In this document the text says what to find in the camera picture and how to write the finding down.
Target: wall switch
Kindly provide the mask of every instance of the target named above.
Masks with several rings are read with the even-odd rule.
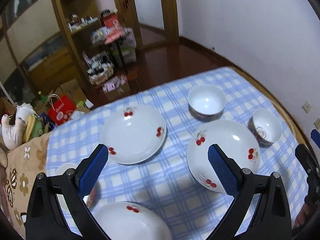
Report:
[[[302,108],[304,109],[304,111],[306,111],[306,113],[309,113],[310,109],[311,109],[312,105],[309,103],[309,101],[307,100],[304,105],[302,106]]]
[[[318,117],[318,119],[315,121],[315,126],[316,126],[317,130],[320,129],[320,117]]]

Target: wooden floor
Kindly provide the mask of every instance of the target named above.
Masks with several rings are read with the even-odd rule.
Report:
[[[152,44],[165,40],[164,35],[156,33],[152,29],[146,28],[145,26],[140,26],[140,33],[143,45]]]
[[[222,66],[207,55],[181,44],[140,51],[136,65],[141,90]]]

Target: bowl with cherry pattern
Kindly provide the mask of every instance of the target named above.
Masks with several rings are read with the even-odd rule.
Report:
[[[167,126],[161,113],[150,106],[127,107],[111,114],[100,133],[109,158],[135,164],[154,155],[162,146]]]
[[[135,203],[106,204],[93,216],[112,240],[172,240],[164,221],[153,211]]]
[[[208,149],[218,144],[223,152],[235,160],[240,168],[257,173],[260,165],[260,148],[257,139],[243,124],[219,119],[203,124],[191,136],[187,161],[192,176],[205,188],[225,193],[208,160]]]

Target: bottle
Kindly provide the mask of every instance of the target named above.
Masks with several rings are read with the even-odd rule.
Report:
[[[39,94],[39,96],[40,96],[40,98],[41,98],[41,101],[44,102],[44,103],[46,103],[47,100],[48,100],[48,98],[47,98],[46,96],[44,96],[44,95],[41,93],[41,91],[39,91],[38,94]]]

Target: small bowl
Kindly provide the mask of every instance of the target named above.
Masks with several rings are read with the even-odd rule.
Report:
[[[190,90],[188,102],[197,116],[206,118],[222,112],[227,99],[222,90],[212,85],[201,85]]]
[[[260,108],[254,112],[251,131],[262,145],[271,145],[281,137],[281,125],[278,119],[265,108]]]

